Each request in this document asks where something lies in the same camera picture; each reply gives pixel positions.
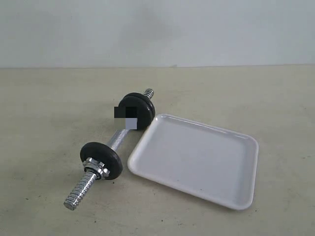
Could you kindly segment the black weight plate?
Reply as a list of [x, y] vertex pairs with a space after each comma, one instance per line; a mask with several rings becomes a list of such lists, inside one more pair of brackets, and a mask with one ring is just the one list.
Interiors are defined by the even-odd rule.
[[149, 112], [150, 112], [150, 115], [151, 115], [150, 123], [149, 123], [149, 125], [150, 125], [151, 122], [152, 122], [152, 120], [153, 120], [153, 118], [155, 117], [155, 114], [156, 114], [156, 112], [155, 112], [155, 107], [154, 107], [152, 101], [151, 101], [147, 96], [145, 96], [145, 95], [143, 95], [143, 94], [140, 94], [140, 93], [137, 93], [137, 92], [129, 93], [129, 94], [127, 94], [124, 98], [126, 98], [126, 97], [128, 97], [128, 96], [136, 96], [136, 97], [139, 97], [139, 98], [143, 99], [143, 100], [147, 103], [147, 105], [148, 105], [148, 107], [149, 107]]
[[151, 115], [149, 107], [143, 99], [128, 96], [121, 100], [118, 107], [124, 109], [126, 118], [137, 118], [137, 130], [144, 130], [148, 127]]
[[86, 143], [80, 150], [80, 158], [84, 162], [90, 157], [105, 164], [110, 172], [106, 180], [113, 180], [120, 176], [123, 170], [121, 159], [109, 146], [98, 142]]

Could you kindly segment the white plastic tray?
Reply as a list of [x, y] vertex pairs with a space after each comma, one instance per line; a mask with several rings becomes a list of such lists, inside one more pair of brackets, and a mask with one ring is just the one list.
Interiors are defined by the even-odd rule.
[[159, 114], [130, 154], [135, 175], [233, 210], [252, 205], [258, 142], [251, 136]]

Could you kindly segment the chrome star collar nut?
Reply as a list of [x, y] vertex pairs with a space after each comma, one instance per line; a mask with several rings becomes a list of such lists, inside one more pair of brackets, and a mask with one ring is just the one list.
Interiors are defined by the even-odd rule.
[[106, 179], [109, 177], [110, 171], [105, 167], [105, 164], [101, 161], [97, 161], [91, 157], [83, 161], [84, 171], [92, 172], [96, 174], [96, 179]]

